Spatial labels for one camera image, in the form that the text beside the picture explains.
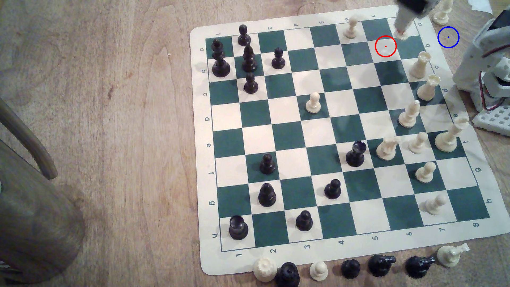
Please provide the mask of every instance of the chess piece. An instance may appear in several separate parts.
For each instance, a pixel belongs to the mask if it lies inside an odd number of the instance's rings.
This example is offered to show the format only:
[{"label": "chess piece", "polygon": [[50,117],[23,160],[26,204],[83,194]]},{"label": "chess piece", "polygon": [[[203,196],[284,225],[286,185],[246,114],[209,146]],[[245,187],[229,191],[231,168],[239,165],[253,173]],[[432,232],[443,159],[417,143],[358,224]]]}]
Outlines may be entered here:
[{"label": "chess piece", "polygon": [[430,101],[436,95],[436,86],[439,85],[441,78],[436,75],[430,75],[427,77],[427,82],[421,85],[416,91],[417,96],[424,100]]},{"label": "chess piece", "polygon": [[416,60],[416,62],[409,70],[409,75],[415,77],[416,79],[423,79],[425,76],[427,63],[430,62],[431,58],[432,56],[429,53],[421,51],[418,54],[418,60]]},{"label": "chess piece", "polygon": [[416,124],[418,114],[420,114],[420,101],[414,100],[398,116],[398,123],[405,128],[412,128]]}]

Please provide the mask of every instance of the white square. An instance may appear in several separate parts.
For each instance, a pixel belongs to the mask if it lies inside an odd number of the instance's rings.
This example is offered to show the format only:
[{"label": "white square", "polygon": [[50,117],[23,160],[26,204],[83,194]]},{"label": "white square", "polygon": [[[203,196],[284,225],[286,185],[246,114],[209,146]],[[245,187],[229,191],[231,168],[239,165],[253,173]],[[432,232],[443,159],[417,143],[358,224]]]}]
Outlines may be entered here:
[{"label": "white square", "polygon": [[292,73],[294,90],[296,95],[311,94],[313,92],[322,93],[322,78],[319,70],[301,71]]},{"label": "white square", "polygon": [[218,187],[248,183],[248,170],[244,155],[216,158],[216,180]]},{"label": "white square", "polygon": [[[303,210],[310,212],[313,220],[312,228],[308,231],[301,231],[296,226],[296,218]],[[285,210],[285,220],[287,221],[289,242],[322,239],[322,227],[320,225],[319,211],[316,206]]]},{"label": "white square", "polygon": [[415,100],[409,83],[381,86],[381,89],[389,110],[405,109]]},{"label": "white square", "polygon": [[350,206],[357,234],[390,230],[382,198],[355,201]]},{"label": "white square", "polygon": [[239,103],[211,106],[213,118],[213,131],[240,129],[241,108]]},{"label": "white square", "polygon": [[389,111],[361,113],[360,120],[366,139],[396,135]]},{"label": "white square", "polygon": [[440,159],[436,163],[447,190],[477,185],[467,158]]},{"label": "white square", "polygon": [[302,121],[304,144],[306,147],[334,145],[335,134],[329,117]]},{"label": "white square", "polygon": [[267,102],[272,124],[292,123],[301,120],[296,96],[269,99]]},{"label": "white square", "polygon": [[255,235],[253,232],[253,219],[251,218],[251,214],[243,215],[243,219],[246,225],[248,225],[248,235],[244,239],[234,240],[228,232],[230,217],[220,218],[222,251],[255,247]]},{"label": "white square", "polygon": [[382,198],[413,194],[405,164],[374,168]]},{"label": "white square", "polygon": [[310,176],[310,164],[306,148],[276,151],[280,179]]},{"label": "white square", "polygon": [[255,126],[243,128],[245,154],[274,152],[273,126]]},{"label": "white square", "polygon": [[330,117],[359,114],[353,90],[324,93]]},{"label": "white square", "polygon": [[262,184],[265,182],[255,182],[248,184],[248,189],[250,191],[250,204],[251,204],[251,214],[258,213],[267,213],[267,212],[275,212],[285,210],[284,208],[284,200],[282,195],[282,185],[279,180],[270,180],[266,181],[271,184],[274,189],[274,193],[276,194],[276,201],[273,205],[265,207],[259,203],[259,193]]},{"label": "white square", "polygon": [[315,47],[315,56],[319,69],[346,66],[342,45]]},{"label": "white square", "polygon": [[284,30],[287,50],[300,50],[314,47],[310,28]]},{"label": "white square", "polygon": [[347,72],[353,89],[381,86],[374,63],[348,66]]}]

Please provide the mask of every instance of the green square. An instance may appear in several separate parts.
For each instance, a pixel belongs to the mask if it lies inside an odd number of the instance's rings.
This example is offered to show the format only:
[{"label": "green square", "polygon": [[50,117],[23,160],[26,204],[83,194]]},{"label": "green square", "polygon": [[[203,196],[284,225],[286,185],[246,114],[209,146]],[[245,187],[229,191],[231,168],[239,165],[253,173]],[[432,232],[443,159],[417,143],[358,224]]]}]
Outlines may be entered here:
[{"label": "green square", "polygon": [[383,198],[382,201],[391,230],[423,226],[420,209],[414,195]]},{"label": "green square", "polygon": [[340,44],[337,27],[335,25],[310,27],[314,47],[332,46]]},{"label": "green square", "polygon": [[267,100],[240,103],[243,128],[271,124]]},{"label": "green square", "polygon": [[209,94],[211,106],[239,102],[236,80],[209,83]]},{"label": "green square", "polygon": [[395,128],[396,135],[418,134],[419,132],[424,132],[425,127],[423,126],[423,121],[421,120],[420,115],[416,117],[415,125],[410,128],[406,128],[398,123],[398,116],[400,116],[400,114],[404,111],[405,109],[389,111],[391,122],[393,123],[393,127]]},{"label": "green square", "polygon": [[457,221],[489,218],[489,212],[478,186],[448,191]]},{"label": "green square", "polygon": [[362,21],[361,24],[363,25],[363,30],[365,30],[367,41],[375,41],[380,36],[392,35],[390,25],[388,24],[388,20],[386,20],[386,18],[366,20]]},{"label": "green square", "polygon": [[311,177],[282,179],[280,184],[285,210],[317,206]]},{"label": "green square", "polygon": [[244,154],[243,129],[213,132],[214,157]]},{"label": "green square", "polygon": [[[262,56],[260,54],[256,54],[254,56],[255,61],[257,62],[257,69],[253,72],[255,76],[263,76],[264,75],[264,69],[262,68]],[[236,77],[239,78],[246,78],[246,72],[243,70],[243,56],[234,58],[234,61],[236,63]]]},{"label": "green square", "polygon": [[337,145],[307,148],[312,175],[339,173],[342,171]]},{"label": "green square", "polygon": [[356,102],[362,103],[358,105],[358,111],[360,113],[386,111],[388,109],[383,90],[380,86],[355,89],[353,92]]},{"label": "green square", "polygon": [[289,243],[284,211],[253,214],[251,218],[253,219],[255,247]]},{"label": "green square", "polygon": [[219,187],[217,191],[220,218],[251,214],[248,184]]},{"label": "green square", "polygon": [[347,67],[320,70],[320,77],[325,92],[352,89]]},{"label": "green square", "polygon": [[273,137],[277,151],[305,147],[301,122],[273,125]]},{"label": "green square", "polygon": [[376,150],[381,142],[383,142],[382,138],[370,139],[367,141],[368,149],[370,150],[370,156],[372,157],[372,163],[374,164],[374,168],[404,164],[404,158],[402,157],[402,152],[400,151],[400,145],[397,145],[395,149],[395,157],[393,159],[383,160],[380,157],[378,157]]},{"label": "green square", "polygon": [[234,56],[234,48],[232,47],[232,37],[217,37],[217,38],[208,38],[206,39],[206,51],[207,58],[213,58],[213,50],[211,49],[211,45],[213,44],[214,39],[218,39],[223,44],[223,52],[225,53],[225,57],[233,57]]},{"label": "green square", "polygon": [[356,235],[349,203],[317,206],[323,238]]},{"label": "green square", "polygon": [[296,95],[292,74],[266,76],[265,80],[268,99],[283,98],[291,95]]},{"label": "green square", "polygon": [[359,114],[332,117],[331,124],[338,144],[365,139]]},{"label": "green square", "polygon": [[248,171],[248,183],[279,179],[278,160],[276,158],[275,152],[268,152],[268,154],[270,154],[273,157],[274,164],[276,164],[274,172],[272,174],[265,175],[260,171],[260,163],[262,162],[262,157],[265,154],[266,153],[246,155],[246,169]]},{"label": "green square", "polygon": [[342,52],[347,66],[373,63],[367,42],[343,44]]},{"label": "green square", "polygon": [[261,53],[274,52],[277,47],[287,50],[285,34],[283,31],[259,33],[259,45]]},{"label": "green square", "polygon": [[343,175],[350,202],[381,198],[374,169],[344,172]]},{"label": "green square", "polygon": [[401,61],[374,63],[381,86],[407,83],[404,66]]},{"label": "green square", "polygon": [[443,183],[443,178],[441,177],[441,173],[439,169],[436,168],[432,173],[432,180],[429,183],[423,183],[416,179],[416,171],[419,168],[422,168],[426,162],[418,162],[406,164],[405,168],[407,169],[407,174],[409,175],[409,179],[411,180],[411,186],[413,187],[413,191],[415,194],[429,193],[429,192],[438,192],[441,190],[446,190],[445,184]]}]

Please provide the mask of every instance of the blue circle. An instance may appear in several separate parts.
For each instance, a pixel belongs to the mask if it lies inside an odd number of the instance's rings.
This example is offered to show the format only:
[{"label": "blue circle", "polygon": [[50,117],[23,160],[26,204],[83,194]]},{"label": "blue circle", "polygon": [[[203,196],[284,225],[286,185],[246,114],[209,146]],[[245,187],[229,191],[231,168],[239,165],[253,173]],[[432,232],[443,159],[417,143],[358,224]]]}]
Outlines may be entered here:
[{"label": "blue circle", "polygon": [[[452,28],[452,29],[454,29],[454,30],[455,30],[455,32],[457,32],[457,43],[455,43],[455,45],[450,46],[450,47],[447,47],[447,46],[445,46],[445,45],[441,44],[441,41],[439,40],[439,34],[441,34],[441,31],[442,31],[442,30],[444,30],[445,28]],[[438,33],[438,42],[439,42],[439,45],[443,46],[443,47],[444,47],[444,48],[446,48],[446,49],[450,49],[450,48],[453,48],[453,47],[457,46],[457,44],[458,44],[458,42],[459,42],[459,40],[460,40],[460,39],[461,39],[461,35],[458,33],[457,29],[455,29],[455,28],[454,28],[454,27],[452,27],[452,26],[445,26],[445,27],[441,28],[441,30],[439,30],[439,33]]]}]

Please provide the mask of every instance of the chessboard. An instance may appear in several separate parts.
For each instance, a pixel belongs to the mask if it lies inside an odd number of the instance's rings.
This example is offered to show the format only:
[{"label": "chessboard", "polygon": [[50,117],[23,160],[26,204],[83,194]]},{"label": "chessboard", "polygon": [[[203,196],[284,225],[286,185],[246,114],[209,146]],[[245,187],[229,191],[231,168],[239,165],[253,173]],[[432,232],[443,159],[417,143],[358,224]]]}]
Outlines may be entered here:
[{"label": "chessboard", "polygon": [[[407,40],[395,41],[397,6],[195,28],[190,36],[196,140],[198,225],[201,266],[210,275],[252,271],[262,256],[277,266],[296,265],[420,248],[510,231],[501,193],[473,127],[457,138],[453,152],[440,151],[435,137],[466,113],[452,81],[438,37],[428,17],[415,19]],[[357,36],[343,31],[359,19]],[[258,63],[256,93],[243,90],[245,24]],[[212,42],[223,45],[230,73],[212,73]],[[286,65],[271,65],[275,48]],[[409,74],[418,54],[431,60],[427,75]],[[431,101],[417,97],[428,75],[440,77]],[[320,94],[319,112],[306,111],[310,94]],[[416,124],[405,128],[398,116],[420,101]],[[410,140],[426,132],[425,150],[409,151]],[[392,160],[381,160],[377,146],[385,137],[400,143]],[[347,164],[356,141],[366,144],[364,163]],[[263,174],[270,154],[276,169]],[[429,183],[416,170],[433,162]],[[341,182],[336,199],[324,195],[331,180]],[[270,183],[276,202],[262,206],[258,194]],[[438,195],[447,202],[433,216],[424,203]],[[309,231],[296,218],[309,211]],[[229,221],[239,215],[248,235],[234,240]]]}]

